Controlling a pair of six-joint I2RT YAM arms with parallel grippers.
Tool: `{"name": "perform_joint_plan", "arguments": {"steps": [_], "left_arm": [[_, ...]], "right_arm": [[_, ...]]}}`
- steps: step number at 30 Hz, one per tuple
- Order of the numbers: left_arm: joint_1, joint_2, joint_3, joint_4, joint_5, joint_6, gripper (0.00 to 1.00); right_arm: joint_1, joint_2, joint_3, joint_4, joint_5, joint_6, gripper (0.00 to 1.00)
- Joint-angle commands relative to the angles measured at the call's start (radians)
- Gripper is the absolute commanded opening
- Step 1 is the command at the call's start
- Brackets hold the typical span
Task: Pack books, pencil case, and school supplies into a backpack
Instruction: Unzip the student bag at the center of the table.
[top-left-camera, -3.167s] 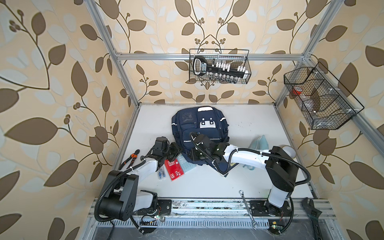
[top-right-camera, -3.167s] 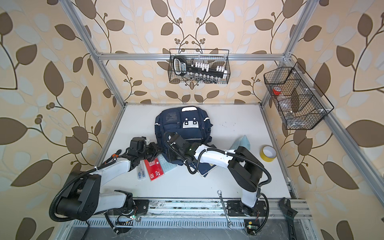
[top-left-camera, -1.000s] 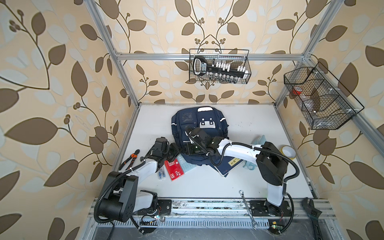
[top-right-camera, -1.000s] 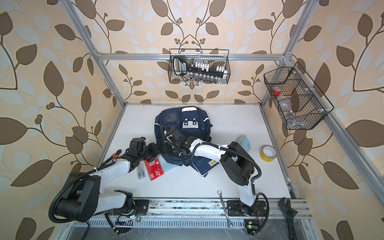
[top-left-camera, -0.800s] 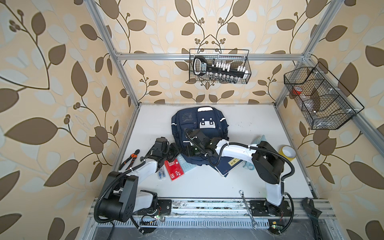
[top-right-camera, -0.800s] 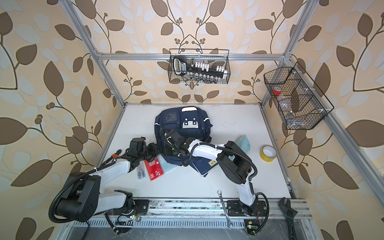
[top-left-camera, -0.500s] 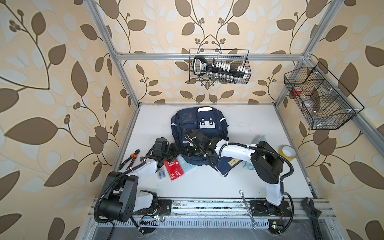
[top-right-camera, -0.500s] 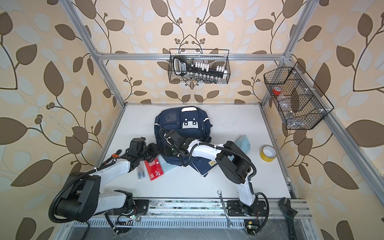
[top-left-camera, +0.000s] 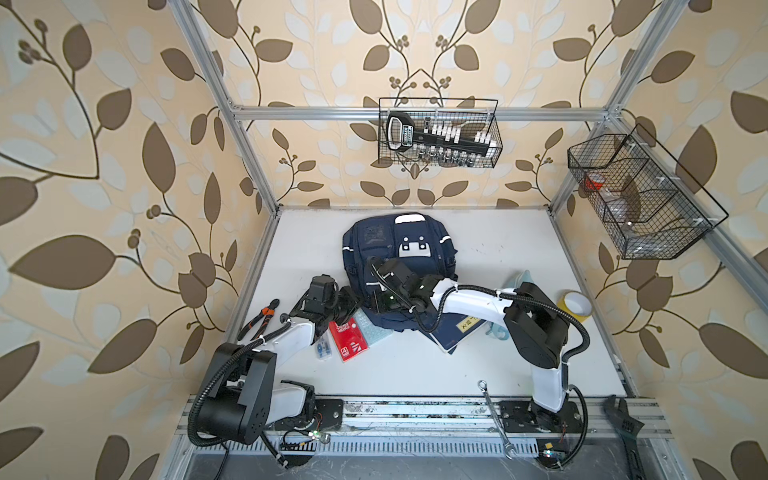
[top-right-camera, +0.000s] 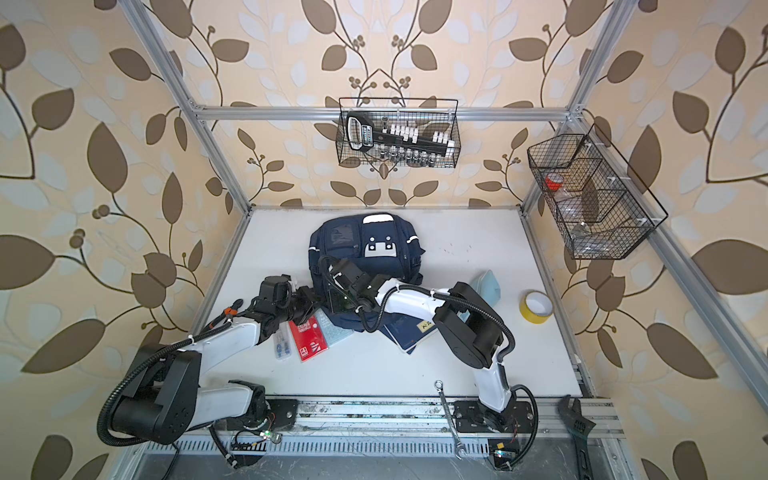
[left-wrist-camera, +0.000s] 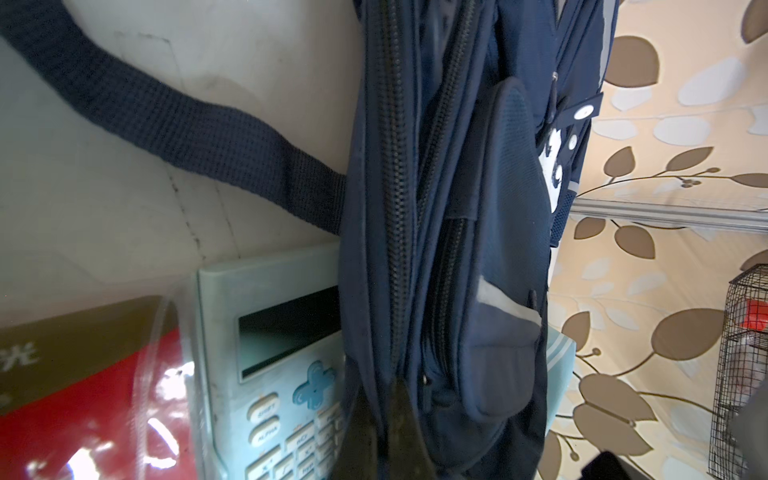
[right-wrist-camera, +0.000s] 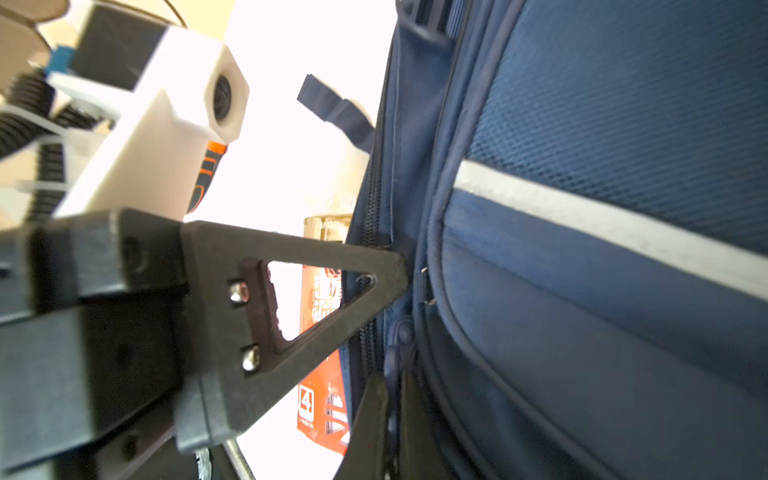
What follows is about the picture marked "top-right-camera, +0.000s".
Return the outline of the navy blue backpack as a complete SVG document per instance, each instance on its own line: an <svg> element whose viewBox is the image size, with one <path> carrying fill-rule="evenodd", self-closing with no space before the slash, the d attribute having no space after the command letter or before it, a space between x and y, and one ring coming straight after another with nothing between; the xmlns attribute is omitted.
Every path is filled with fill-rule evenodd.
<svg viewBox="0 0 768 480"><path fill-rule="evenodd" d="M348 260L370 276L382 274L419 285L424 253L413 225L394 214L359 214L326 221L312 233L308 247L313 289L322 298L323 312L337 327L364 330L361 317L354 312L356 304L323 278L329 268L323 257Z"/></svg>

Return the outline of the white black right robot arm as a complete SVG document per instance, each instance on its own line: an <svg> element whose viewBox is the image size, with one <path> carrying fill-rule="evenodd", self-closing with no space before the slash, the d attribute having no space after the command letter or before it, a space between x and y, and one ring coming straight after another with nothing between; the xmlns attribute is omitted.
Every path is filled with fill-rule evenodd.
<svg viewBox="0 0 768 480"><path fill-rule="evenodd" d="M354 316L367 333L380 330L387 315L433 324L451 353L474 370L479 410L488 429L506 433L526 417L531 432L537 432L540 414L534 394L525 385L511 385L504 367L516 347L515 337L469 284L427 289L395 277L372 276L347 259L330 256L320 257L318 268L330 305Z"/></svg>

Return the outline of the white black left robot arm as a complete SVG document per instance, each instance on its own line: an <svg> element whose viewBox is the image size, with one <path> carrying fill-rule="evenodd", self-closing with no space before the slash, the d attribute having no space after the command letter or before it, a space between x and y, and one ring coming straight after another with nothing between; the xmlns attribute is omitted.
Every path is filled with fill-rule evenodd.
<svg viewBox="0 0 768 480"><path fill-rule="evenodd" d="M268 276L250 304L236 300L198 334L140 348L101 408L97 436L113 447L170 445L188 431L230 418L250 428L271 425L264 386L229 380L204 388L201 381L215 366L264 343L282 324L305 324L319 304L312 288L294 287L287 275Z"/></svg>

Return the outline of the navy blue book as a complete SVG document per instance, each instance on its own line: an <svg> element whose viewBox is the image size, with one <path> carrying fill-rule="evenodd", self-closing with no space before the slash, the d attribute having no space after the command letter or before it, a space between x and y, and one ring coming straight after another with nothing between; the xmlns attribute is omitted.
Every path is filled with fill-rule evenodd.
<svg viewBox="0 0 768 480"><path fill-rule="evenodd" d="M422 320L403 314L392 314L379 331L402 352L412 354L428 336L438 331L432 320Z"/></svg>

